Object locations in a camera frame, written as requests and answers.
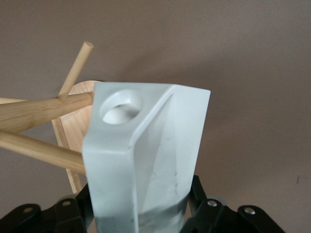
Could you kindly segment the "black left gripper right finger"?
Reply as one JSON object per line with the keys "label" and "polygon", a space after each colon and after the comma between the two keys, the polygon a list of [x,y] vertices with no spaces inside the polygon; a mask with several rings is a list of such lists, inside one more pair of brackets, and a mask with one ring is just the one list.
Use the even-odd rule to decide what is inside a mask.
{"label": "black left gripper right finger", "polygon": [[191,217],[181,233],[283,233],[284,230],[254,205],[231,210],[216,198],[208,198],[200,178],[194,175],[188,197]]}

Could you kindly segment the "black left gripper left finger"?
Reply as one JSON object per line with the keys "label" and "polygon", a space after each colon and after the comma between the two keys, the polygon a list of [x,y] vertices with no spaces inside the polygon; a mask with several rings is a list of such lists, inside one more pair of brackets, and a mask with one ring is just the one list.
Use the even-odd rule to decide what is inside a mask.
{"label": "black left gripper left finger", "polygon": [[94,219],[88,185],[42,210],[38,204],[18,206],[0,219],[2,233],[86,233]]}

